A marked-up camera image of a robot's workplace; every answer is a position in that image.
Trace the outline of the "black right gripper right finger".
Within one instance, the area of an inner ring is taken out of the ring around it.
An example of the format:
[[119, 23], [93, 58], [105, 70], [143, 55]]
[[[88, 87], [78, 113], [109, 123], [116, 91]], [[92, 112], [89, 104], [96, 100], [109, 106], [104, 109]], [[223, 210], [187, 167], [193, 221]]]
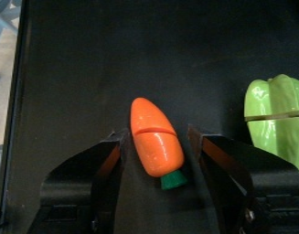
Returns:
[[264, 150], [188, 128], [195, 183], [215, 234], [299, 234], [299, 172]]

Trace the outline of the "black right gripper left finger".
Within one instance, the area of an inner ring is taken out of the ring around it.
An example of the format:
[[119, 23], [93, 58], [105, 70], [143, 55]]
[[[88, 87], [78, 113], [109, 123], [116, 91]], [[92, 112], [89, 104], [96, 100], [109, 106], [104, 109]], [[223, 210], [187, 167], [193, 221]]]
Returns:
[[26, 234], [113, 234], [127, 136], [112, 133], [48, 173]]

